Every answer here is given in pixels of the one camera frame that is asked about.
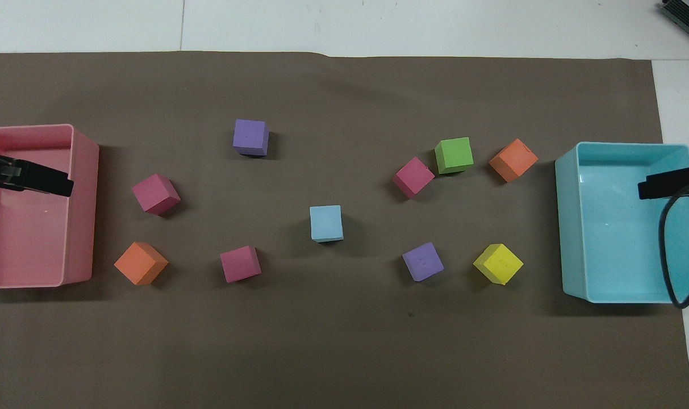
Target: light blue bin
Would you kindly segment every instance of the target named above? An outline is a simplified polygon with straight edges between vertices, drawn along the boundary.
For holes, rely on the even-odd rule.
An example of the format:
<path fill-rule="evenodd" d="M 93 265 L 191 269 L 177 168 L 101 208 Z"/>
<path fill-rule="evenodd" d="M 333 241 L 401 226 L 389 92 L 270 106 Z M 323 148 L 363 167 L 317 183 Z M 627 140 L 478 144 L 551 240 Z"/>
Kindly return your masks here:
<path fill-rule="evenodd" d="M 685 145 L 582 142 L 556 161 L 564 292 L 592 303 L 669 303 L 658 221 L 668 199 L 640 200 L 648 174 L 689 166 Z M 665 230 L 677 298 L 689 293 L 689 199 Z"/>

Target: green cube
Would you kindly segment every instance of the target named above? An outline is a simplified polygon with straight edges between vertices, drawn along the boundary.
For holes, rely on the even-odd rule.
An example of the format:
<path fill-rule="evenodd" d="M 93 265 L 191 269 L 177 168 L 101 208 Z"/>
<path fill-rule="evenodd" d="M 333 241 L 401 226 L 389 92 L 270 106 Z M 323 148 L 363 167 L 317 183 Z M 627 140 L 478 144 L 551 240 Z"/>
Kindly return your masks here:
<path fill-rule="evenodd" d="M 441 140 L 435 147 L 435 158 L 438 173 L 463 172 L 473 166 L 471 140 L 466 137 Z"/>

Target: magenta cube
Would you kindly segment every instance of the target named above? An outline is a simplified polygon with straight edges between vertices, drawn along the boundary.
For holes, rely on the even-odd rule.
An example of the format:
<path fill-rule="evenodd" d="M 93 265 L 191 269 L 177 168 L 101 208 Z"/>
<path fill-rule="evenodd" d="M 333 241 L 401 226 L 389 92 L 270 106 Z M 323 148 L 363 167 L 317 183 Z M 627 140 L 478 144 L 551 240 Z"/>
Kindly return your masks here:
<path fill-rule="evenodd" d="M 269 127 L 266 122 L 236 119 L 233 149 L 241 155 L 266 156 L 269 151 Z"/>
<path fill-rule="evenodd" d="M 415 281 L 423 281 L 445 269 L 432 243 L 425 243 L 412 249 L 403 254 L 402 258 Z"/>
<path fill-rule="evenodd" d="M 261 274 L 256 248 L 246 246 L 220 255 L 226 282 L 235 282 Z"/>
<path fill-rule="evenodd" d="M 170 179 L 160 173 L 138 183 L 132 188 L 142 210 L 153 215 L 161 215 L 171 207 L 180 203 L 178 192 L 173 188 Z"/>
<path fill-rule="evenodd" d="M 412 158 L 407 165 L 397 171 L 392 181 L 407 196 L 407 199 L 412 199 L 433 178 L 435 175 L 422 161 L 418 158 Z"/>

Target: pink bin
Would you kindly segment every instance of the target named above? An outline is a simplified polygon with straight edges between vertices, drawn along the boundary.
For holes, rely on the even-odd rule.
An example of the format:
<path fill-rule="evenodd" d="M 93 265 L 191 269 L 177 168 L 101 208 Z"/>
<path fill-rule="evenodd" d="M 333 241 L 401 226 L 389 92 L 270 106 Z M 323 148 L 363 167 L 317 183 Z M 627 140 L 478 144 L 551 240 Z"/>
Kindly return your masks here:
<path fill-rule="evenodd" d="M 92 277 L 99 146 L 72 125 L 0 127 L 0 155 L 69 173 L 71 197 L 0 189 L 0 288 Z"/>

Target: cube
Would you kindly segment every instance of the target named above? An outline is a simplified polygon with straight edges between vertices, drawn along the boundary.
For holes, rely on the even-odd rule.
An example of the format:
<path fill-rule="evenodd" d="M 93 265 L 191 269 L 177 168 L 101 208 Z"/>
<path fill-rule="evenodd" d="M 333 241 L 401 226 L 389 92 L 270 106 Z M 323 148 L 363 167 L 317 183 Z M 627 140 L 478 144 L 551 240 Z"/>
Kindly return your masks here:
<path fill-rule="evenodd" d="M 153 215 L 161 215 L 180 203 L 180 196 L 173 188 L 170 179 L 160 173 L 141 181 L 132 188 L 142 210 Z"/>
<path fill-rule="evenodd" d="M 423 281 L 445 269 L 432 243 L 425 243 L 412 249 L 403 254 L 402 258 L 415 281 Z"/>
<path fill-rule="evenodd" d="M 236 119 L 233 149 L 241 155 L 266 156 L 269 151 L 269 127 L 266 122 Z"/>
<path fill-rule="evenodd" d="M 435 175 L 422 161 L 418 158 L 412 158 L 407 165 L 397 171 L 392 181 L 407 196 L 407 199 L 412 199 L 433 178 Z"/>
<path fill-rule="evenodd" d="M 152 283 L 168 261 L 150 244 L 135 241 L 115 262 L 115 267 L 134 285 Z"/>
<path fill-rule="evenodd" d="M 537 160 L 538 157 L 520 139 L 516 139 L 488 163 L 506 182 L 511 182 L 524 174 Z"/>
<path fill-rule="evenodd" d="M 473 265 L 491 282 L 506 285 L 524 264 L 505 245 L 490 244 Z"/>
<path fill-rule="evenodd" d="M 317 243 L 344 239 L 341 206 L 314 206 L 308 208 L 311 218 L 311 239 Z"/>
<path fill-rule="evenodd" d="M 441 140 L 435 147 L 437 171 L 440 174 L 461 172 L 473 166 L 471 140 L 468 137 Z"/>
<path fill-rule="evenodd" d="M 256 248 L 246 246 L 220 255 L 226 282 L 235 282 L 261 274 Z"/>

